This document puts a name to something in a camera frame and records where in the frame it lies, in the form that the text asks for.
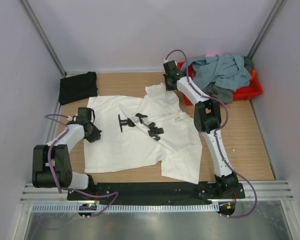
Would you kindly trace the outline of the white t-shirt with print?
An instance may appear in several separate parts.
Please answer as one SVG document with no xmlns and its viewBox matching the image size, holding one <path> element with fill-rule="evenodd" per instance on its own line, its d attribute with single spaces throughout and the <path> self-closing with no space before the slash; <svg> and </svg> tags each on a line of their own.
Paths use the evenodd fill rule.
<svg viewBox="0 0 300 240">
<path fill-rule="evenodd" d="M 97 96 L 95 112 L 101 138 L 84 141 L 86 173 L 107 173 L 161 164 L 164 177 L 197 184 L 202 142 L 193 119 L 164 84 L 147 86 L 144 97 Z"/>
</svg>

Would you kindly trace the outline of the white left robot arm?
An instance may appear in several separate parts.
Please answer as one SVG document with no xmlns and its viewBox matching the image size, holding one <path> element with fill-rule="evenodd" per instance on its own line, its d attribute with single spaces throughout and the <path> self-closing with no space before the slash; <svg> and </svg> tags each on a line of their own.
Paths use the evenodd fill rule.
<svg viewBox="0 0 300 240">
<path fill-rule="evenodd" d="M 55 139 L 34 147 L 32 184 L 35 188 L 57 188 L 59 192 L 78 191 L 83 199 L 91 200 L 96 194 L 93 177 L 73 171 L 70 152 L 81 140 L 92 144 L 101 139 L 102 131 L 94 125 L 95 111 L 80 107 L 77 115 L 67 117 L 66 124 L 54 116 L 48 114 L 45 118 L 63 125 L 64 130 Z"/>
</svg>

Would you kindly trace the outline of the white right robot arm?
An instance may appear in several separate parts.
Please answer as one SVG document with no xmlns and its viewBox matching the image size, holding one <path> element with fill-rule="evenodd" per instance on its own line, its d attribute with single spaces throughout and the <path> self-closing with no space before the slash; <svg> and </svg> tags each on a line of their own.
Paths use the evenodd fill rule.
<svg viewBox="0 0 300 240">
<path fill-rule="evenodd" d="M 180 91 L 194 106 L 194 126 L 204 137 L 212 157 L 216 194 L 221 198 L 234 197 L 239 180 L 222 140 L 220 103 L 205 94 L 190 77 L 182 73 L 174 60 L 165 60 L 163 69 L 166 90 Z"/>
</svg>

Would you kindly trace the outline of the folded black t-shirt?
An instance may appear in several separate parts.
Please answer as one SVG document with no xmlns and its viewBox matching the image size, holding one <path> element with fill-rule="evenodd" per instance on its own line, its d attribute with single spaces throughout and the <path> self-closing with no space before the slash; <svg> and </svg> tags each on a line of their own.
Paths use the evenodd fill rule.
<svg viewBox="0 0 300 240">
<path fill-rule="evenodd" d="M 97 96 L 96 72 L 89 71 L 60 79 L 58 101 L 61 106 Z"/>
</svg>

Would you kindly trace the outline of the dark grey t-shirt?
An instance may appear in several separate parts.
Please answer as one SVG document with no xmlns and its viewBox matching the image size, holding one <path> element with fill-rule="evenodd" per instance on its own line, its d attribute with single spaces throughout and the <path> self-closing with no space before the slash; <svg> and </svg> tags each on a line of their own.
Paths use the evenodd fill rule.
<svg viewBox="0 0 300 240">
<path fill-rule="evenodd" d="M 254 69 L 253 61 L 247 56 L 244 56 L 244 67 L 249 71 L 249 73 L 252 69 Z M 203 89 L 203 91 L 211 97 L 215 97 L 223 101 L 225 104 L 230 104 L 233 102 L 234 92 L 218 87 L 214 83 L 210 83 L 206 88 Z"/>
</svg>

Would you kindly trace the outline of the blue-grey t-shirt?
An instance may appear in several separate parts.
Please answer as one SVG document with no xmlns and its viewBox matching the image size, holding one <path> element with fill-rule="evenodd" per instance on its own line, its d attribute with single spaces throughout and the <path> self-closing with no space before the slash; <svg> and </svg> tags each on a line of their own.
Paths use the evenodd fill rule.
<svg viewBox="0 0 300 240">
<path fill-rule="evenodd" d="M 240 54 L 225 54 L 189 59 L 180 69 L 192 66 L 195 71 L 193 82 L 201 89 L 210 83 L 217 87 L 235 92 L 248 87 L 251 82 L 250 72 L 245 68 L 245 59 Z"/>
</svg>

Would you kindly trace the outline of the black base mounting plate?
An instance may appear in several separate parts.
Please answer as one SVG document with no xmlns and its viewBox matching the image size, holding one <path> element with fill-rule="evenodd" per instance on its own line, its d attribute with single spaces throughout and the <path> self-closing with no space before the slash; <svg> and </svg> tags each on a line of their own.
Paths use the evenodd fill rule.
<svg viewBox="0 0 300 240">
<path fill-rule="evenodd" d="M 200 181 L 198 184 L 188 182 L 131 182 L 131 183 L 98 183 L 85 193 L 67 195 L 69 201 L 99 201 L 107 205 L 114 200 L 114 205 L 124 206 L 186 206 L 207 205 L 210 200 L 244 199 L 245 192 L 240 183 L 234 190 L 220 193 L 214 182 Z"/>
</svg>

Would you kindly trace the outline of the red plastic bin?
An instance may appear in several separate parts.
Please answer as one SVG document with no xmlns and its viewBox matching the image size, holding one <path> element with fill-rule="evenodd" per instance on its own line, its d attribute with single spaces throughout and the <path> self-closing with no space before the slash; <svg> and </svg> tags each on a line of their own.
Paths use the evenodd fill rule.
<svg viewBox="0 0 300 240">
<path fill-rule="evenodd" d="M 177 63 L 177 67 L 180 70 L 182 65 L 185 62 L 178 62 Z M 189 76 L 194 79 L 196 72 L 193 70 L 192 66 L 188 67 L 188 72 L 189 72 Z M 252 100 L 255 97 L 261 95 L 263 93 L 263 89 L 257 79 L 257 75 L 254 78 L 253 81 L 250 81 L 249 86 L 247 87 L 242 87 L 237 89 L 234 93 L 233 93 L 233 101 L 246 101 L 246 100 Z M 191 103 L 191 101 L 183 94 L 183 99 L 185 100 L 185 104 L 187 106 L 192 106 L 193 104 Z"/>
</svg>

